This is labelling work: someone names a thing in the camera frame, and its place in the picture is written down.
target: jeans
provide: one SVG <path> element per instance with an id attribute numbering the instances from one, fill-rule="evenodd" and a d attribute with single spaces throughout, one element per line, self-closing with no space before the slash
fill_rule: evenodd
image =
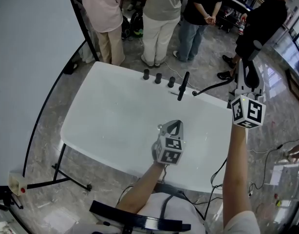
<path id="1" fill-rule="evenodd" d="M 179 61 L 187 62 L 195 58 L 206 27 L 207 25 L 198 26 L 183 19 L 179 33 L 180 46 L 177 53 Z"/>

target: white wall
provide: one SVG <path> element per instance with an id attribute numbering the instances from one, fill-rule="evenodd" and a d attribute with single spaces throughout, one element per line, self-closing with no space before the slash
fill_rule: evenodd
<path id="1" fill-rule="evenodd" d="M 83 41 L 70 0 L 0 0 L 0 185 L 22 172 L 41 107 Z"/>

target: black cylindrical peg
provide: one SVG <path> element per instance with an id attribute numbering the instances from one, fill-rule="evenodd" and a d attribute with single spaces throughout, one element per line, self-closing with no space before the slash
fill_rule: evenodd
<path id="1" fill-rule="evenodd" d="M 175 82 L 175 78 L 172 76 L 172 77 L 170 77 L 170 79 L 169 79 L 169 83 L 168 83 L 168 87 L 169 88 L 173 88 L 173 86 L 174 86 L 174 82 Z"/>
<path id="2" fill-rule="evenodd" d="M 148 80 L 150 78 L 150 71 L 149 69 L 144 69 L 144 75 L 143 75 L 143 79 L 144 80 Z"/>
<path id="3" fill-rule="evenodd" d="M 156 74 L 156 79 L 155 79 L 155 83 L 156 83 L 156 84 L 161 83 L 161 77 L 162 77 L 162 74 L 160 74 L 160 73 L 157 73 L 157 74 Z"/>

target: beige pants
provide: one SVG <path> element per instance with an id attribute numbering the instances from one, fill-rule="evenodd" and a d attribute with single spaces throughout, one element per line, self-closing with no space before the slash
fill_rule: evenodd
<path id="1" fill-rule="evenodd" d="M 169 21 L 156 21 L 143 14 L 143 55 L 148 65 L 165 61 L 170 39 L 179 21 L 180 17 Z"/>
<path id="2" fill-rule="evenodd" d="M 105 63 L 119 66 L 125 59 L 121 40 L 121 25 L 110 32 L 97 32 L 100 51 Z"/>

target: pink shirt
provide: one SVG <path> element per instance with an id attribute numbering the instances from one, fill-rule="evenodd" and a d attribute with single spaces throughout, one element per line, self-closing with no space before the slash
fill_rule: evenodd
<path id="1" fill-rule="evenodd" d="M 82 4 L 97 32 L 110 32 L 122 24 L 120 0 L 82 0 Z"/>

